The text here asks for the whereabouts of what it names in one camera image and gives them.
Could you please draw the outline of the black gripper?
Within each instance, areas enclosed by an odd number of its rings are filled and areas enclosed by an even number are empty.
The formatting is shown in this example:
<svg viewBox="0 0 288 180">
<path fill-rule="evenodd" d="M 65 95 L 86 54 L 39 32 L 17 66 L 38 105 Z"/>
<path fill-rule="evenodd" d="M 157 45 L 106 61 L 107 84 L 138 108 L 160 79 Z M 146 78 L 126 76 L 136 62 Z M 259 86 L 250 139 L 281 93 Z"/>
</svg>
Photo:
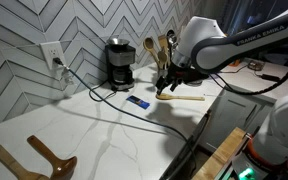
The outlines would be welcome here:
<svg viewBox="0 0 288 180">
<path fill-rule="evenodd" d="M 160 95 L 163 89 L 171 84 L 170 90 L 173 92 L 181 83 L 201 82 L 207 78 L 207 74 L 202 74 L 192 67 L 182 68 L 172 63 L 168 68 L 166 77 L 160 77 L 156 82 L 157 94 Z"/>
</svg>

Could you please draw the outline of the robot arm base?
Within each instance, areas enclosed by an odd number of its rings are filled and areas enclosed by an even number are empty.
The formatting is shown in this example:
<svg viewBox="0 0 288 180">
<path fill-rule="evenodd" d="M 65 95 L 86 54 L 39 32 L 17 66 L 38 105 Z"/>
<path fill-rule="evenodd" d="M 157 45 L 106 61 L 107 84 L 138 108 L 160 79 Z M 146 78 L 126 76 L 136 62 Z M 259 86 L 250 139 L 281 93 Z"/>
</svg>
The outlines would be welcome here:
<svg viewBox="0 0 288 180">
<path fill-rule="evenodd" d="M 288 161 L 288 95 L 279 98 L 258 132 L 234 157 L 238 180 L 264 180 L 285 168 Z"/>
</svg>

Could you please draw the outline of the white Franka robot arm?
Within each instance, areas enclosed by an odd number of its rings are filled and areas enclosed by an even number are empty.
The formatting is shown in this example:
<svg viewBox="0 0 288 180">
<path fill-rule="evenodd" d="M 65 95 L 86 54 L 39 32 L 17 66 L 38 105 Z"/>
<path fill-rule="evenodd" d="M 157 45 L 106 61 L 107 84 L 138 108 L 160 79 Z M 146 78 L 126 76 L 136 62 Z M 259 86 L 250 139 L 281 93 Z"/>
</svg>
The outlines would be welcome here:
<svg viewBox="0 0 288 180">
<path fill-rule="evenodd" d="M 277 17 L 232 36 L 226 36 L 217 21 L 193 16 L 185 27 L 166 76 L 156 83 L 157 93 L 186 83 L 185 76 L 202 80 L 232 61 L 288 44 L 288 9 Z"/>
</svg>

